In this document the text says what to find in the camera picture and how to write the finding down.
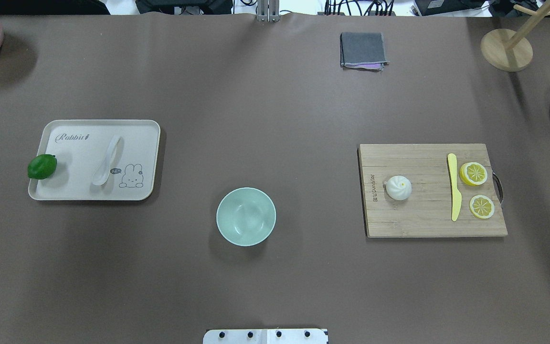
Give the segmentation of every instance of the knife blade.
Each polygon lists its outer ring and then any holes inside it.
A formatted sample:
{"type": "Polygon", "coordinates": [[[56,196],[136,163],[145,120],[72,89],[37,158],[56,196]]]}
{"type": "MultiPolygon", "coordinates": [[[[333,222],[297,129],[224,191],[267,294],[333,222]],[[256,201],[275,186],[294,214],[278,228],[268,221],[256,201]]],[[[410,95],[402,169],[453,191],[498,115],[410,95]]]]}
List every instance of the knife blade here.
{"type": "Polygon", "coordinates": [[[451,180],[451,220],[456,221],[462,207],[462,193],[458,190],[458,157],[453,153],[447,154],[447,165],[451,180]]]}

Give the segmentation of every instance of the lime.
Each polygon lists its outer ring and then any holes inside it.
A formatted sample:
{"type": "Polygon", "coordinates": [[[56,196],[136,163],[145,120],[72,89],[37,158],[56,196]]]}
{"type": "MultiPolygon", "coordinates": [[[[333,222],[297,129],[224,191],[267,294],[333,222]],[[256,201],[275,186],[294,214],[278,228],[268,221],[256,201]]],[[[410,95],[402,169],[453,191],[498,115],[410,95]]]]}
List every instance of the lime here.
{"type": "Polygon", "coordinates": [[[487,170],[478,162],[467,162],[460,167],[460,178],[468,185],[481,185],[487,181],[487,170]]]}
{"type": "Polygon", "coordinates": [[[478,218],[491,218],[495,209],[491,199],[482,194],[478,194],[470,200],[470,211],[478,218]]]}
{"type": "Polygon", "coordinates": [[[34,157],[27,166],[27,176],[33,179],[46,179],[56,170],[56,158],[54,155],[41,154],[34,157]]]}

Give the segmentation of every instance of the folded cloth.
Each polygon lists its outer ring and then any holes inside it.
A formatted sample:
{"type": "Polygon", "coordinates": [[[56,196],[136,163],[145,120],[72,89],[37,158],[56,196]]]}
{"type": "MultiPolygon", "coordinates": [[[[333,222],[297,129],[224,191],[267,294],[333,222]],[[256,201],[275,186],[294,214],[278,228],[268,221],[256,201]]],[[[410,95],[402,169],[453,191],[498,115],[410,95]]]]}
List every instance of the folded cloth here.
{"type": "Polygon", "coordinates": [[[389,63],[381,33],[343,32],[340,39],[341,67],[382,70],[389,63]]]}

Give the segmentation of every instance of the round wooden base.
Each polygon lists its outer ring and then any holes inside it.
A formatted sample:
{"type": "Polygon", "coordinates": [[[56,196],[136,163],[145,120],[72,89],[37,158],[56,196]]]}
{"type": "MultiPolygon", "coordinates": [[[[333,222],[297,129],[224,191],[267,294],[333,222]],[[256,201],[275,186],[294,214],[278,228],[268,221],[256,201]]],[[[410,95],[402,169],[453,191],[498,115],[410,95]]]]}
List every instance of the round wooden base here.
{"type": "Polygon", "coordinates": [[[483,57],[495,68],[507,72],[519,72],[532,61],[532,45],[523,38],[513,48],[506,50],[504,44],[515,34],[509,29],[496,29],[487,32],[481,40],[483,57]]]}

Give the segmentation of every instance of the metal scoop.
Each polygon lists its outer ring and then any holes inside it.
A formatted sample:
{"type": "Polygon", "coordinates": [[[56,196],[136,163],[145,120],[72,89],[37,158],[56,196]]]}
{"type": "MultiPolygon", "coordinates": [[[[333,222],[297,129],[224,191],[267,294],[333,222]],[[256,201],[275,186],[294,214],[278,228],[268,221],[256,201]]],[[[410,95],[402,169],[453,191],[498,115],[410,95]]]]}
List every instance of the metal scoop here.
{"type": "Polygon", "coordinates": [[[109,142],[109,146],[105,151],[105,157],[103,158],[103,163],[97,168],[95,173],[92,175],[92,183],[94,185],[103,185],[107,182],[109,178],[109,165],[112,163],[112,158],[114,157],[114,150],[116,145],[120,141],[120,135],[114,135],[109,142]]]}

